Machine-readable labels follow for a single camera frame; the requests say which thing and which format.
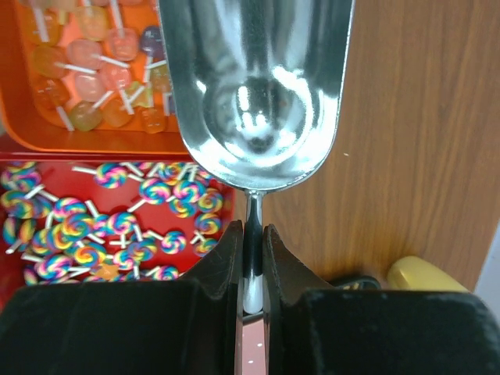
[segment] wood grain surface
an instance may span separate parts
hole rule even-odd
[[[498,20],[498,0],[357,1],[333,151],[264,204],[318,275],[419,255],[474,287],[500,217]]]

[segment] metal scoop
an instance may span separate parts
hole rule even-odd
[[[247,313],[263,306],[263,196],[310,177],[334,143],[353,9],[354,0],[159,2],[184,143],[248,197]]]

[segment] tray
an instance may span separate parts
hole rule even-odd
[[[101,213],[117,213],[125,211],[128,207],[138,200],[139,183],[135,180],[127,180],[127,182],[116,189],[107,189],[98,186],[92,175],[86,173],[78,173],[71,170],[73,166],[90,166],[96,167],[98,163],[92,162],[40,162],[37,165],[39,172],[42,175],[42,183],[46,186],[46,191],[54,194],[59,198],[73,196],[81,201],[90,199],[93,201],[98,211]],[[5,163],[0,164],[0,172],[5,168]],[[220,211],[222,220],[221,231],[208,238],[219,239],[223,229],[230,222],[233,215],[234,205],[234,190],[224,186],[221,183],[211,180],[211,187],[217,188],[224,198],[223,208]],[[175,216],[168,205],[149,205],[144,204],[134,213],[141,225],[141,229],[145,232],[148,229],[154,230],[159,234],[165,234],[169,230],[182,230],[189,242],[194,233],[194,220],[196,216],[187,219],[181,219]],[[7,217],[5,211],[0,212],[2,223]],[[43,227],[45,220],[40,220],[38,228]],[[107,240],[117,240],[118,236],[108,237]],[[25,262],[20,258],[19,252],[12,255],[7,255],[5,249],[8,245],[0,239],[0,310],[12,297],[14,292],[25,285],[23,279],[23,268],[29,262]],[[106,245],[108,253],[114,253],[120,250],[119,246]],[[167,255],[158,249],[153,259],[142,262],[142,270],[150,270],[158,265],[171,265],[178,268],[179,273],[189,270],[200,257],[193,252],[192,245],[187,243],[187,247],[182,252],[175,255]]]
[[[113,19],[109,12],[109,24],[113,26]],[[121,6],[123,23],[126,27],[134,28],[140,35],[143,29],[151,24],[157,24],[155,14],[149,2],[142,5]],[[3,22],[4,39],[9,41],[0,45],[0,52],[7,59],[0,62],[0,105],[2,119],[10,136],[21,145],[45,152],[96,152],[96,153],[129,153],[136,155],[186,155],[178,132],[175,116],[167,117],[165,132],[146,134],[141,129],[138,114],[133,121],[120,129],[110,129],[105,123],[89,132],[68,132],[63,128],[62,121],[55,112],[38,108],[34,102],[31,82],[37,76],[31,66],[29,54],[34,45],[31,44],[21,31],[21,20],[31,10],[22,6],[16,0],[0,2],[0,20]],[[66,46],[74,38],[81,36],[76,25],[74,15],[70,15],[68,26],[58,44]],[[142,70],[145,64],[145,55],[139,52],[138,57],[131,63],[133,80],[141,81]],[[63,78],[66,86],[75,95],[73,87],[73,73]],[[71,100],[65,105],[69,112],[76,103]],[[155,96],[155,103],[161,102],[161,95]]]

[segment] red tray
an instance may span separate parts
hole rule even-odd
[[[98,186],[94,182],[92,175],[73,172],[71,170],[73,165],[97,166],[98,163],[53,161],[38,163],[37,168],[42,175],[42,182],[46,186],[45,190],[60,198],[73,196],[81,201],[90,199],[99,212],[106,214],[125,211],[139,199],[139,183],[137,181],[129,179],[122,187],[106,189]],[[222,229],[214,236],[207,236],[219,239],[233,215],[234,190],[215,180],[211,181],[210,186],[217,188],[224,197],[224,205],[220,212],[223,223]],[[157,233],[165,234],[172,229],[181,229],[186,234],[189,242],[195,229],[195,216],[181,219],[170,211],[168,205],[145,204],[134,214],[144,232],[154,230]],[[3,222],[6,218],[5,212],[0,212],[0,217]],[[108,237],[106,239],[112,240],[118,239],[118,237]],[[108,253],[120,250],[117,246],[106,245],[106,247]],[[20,259],[19,253],[6,255],[4,251],[1,251],[2,249],[7,249],[7,245],[0,239],[0,309],[3,308],[18,288],[24,286],[23,268],[26,264]],[[185,250],[176,255],[167,255],[161,249],[158,249],[152,260],[141,263],[141,269],[151,269],[158,265],[172,265],[178,268],[180,273],[183,273],[189,270],[198,260],[200,258],[193,252],[192,245],[187,244]]]

